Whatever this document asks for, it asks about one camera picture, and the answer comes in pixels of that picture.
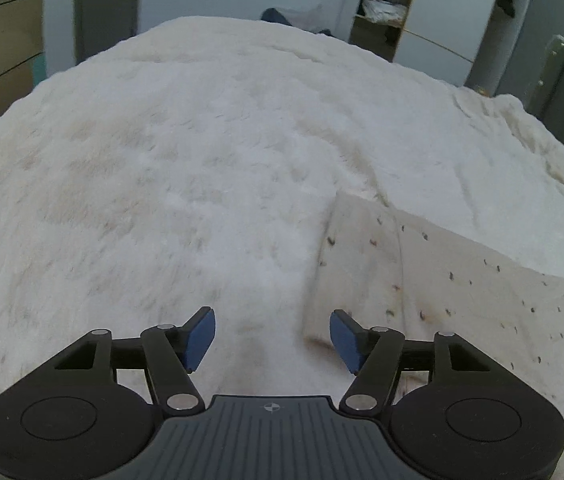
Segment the white garment with dark specks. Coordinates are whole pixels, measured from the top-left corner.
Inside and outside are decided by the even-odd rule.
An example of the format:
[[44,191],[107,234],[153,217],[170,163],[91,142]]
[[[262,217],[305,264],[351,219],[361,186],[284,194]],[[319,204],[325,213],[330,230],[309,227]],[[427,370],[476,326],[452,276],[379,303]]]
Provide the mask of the white garment with dark specks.
[[[338,193],[305,338],[327,344],[336,309],[363,326],[387,326],[415,340],[457,333],[564,416],[564,278],[527,269],[395,207]],[[564,454],[555,477],[564,479]]]

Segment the white folded clothes on shelf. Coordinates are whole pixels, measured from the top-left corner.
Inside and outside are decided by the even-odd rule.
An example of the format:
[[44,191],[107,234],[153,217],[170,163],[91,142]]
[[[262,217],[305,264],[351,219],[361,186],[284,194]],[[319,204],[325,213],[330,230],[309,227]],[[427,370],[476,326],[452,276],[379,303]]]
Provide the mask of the white folded clothes on shelf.
[[360,0],[359,15],[377,25],[401,27],[411,0]]

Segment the white fluffy bed blanket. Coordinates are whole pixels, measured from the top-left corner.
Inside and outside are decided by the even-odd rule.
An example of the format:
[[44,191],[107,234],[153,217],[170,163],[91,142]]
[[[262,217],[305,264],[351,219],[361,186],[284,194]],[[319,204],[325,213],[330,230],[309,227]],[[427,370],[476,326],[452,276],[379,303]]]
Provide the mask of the white fluffy bed blanket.
[[0,117],[0,392],[88,330],[209,306],[206,396],[341,396],[346,367],[302,335],[338,192],[564,278],[564,146],[514,96],[230,18],[43,81]]

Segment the white wardrobe with open shelves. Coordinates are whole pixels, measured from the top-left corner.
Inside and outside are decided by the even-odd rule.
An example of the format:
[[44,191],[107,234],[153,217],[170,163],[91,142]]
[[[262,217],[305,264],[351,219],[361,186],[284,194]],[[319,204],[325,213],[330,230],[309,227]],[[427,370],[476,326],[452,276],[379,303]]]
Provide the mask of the white wardrobe with open shelves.
[[348,41],[380,58],[486,96],[496,93],[530,0],[411,0],[401,27],[359,15]]

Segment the dark grey door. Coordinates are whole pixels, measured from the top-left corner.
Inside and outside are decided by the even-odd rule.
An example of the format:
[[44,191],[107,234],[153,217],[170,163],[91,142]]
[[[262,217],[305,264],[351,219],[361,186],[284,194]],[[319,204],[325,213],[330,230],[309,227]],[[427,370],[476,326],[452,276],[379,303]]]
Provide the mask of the dark grey door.
[[74,0],[76,63],[138,32],[139,0]]

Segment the dark blue cloth item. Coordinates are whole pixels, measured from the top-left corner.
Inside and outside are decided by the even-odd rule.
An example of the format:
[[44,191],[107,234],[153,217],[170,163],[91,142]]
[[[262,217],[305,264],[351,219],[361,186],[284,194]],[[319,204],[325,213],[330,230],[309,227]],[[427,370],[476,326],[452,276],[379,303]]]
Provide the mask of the dark blue cloth item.
[[309,10],[268,8],[261,13],[261,21],[291,26],[316,35],[332,37],[331,29],[325,25],[322,6]]

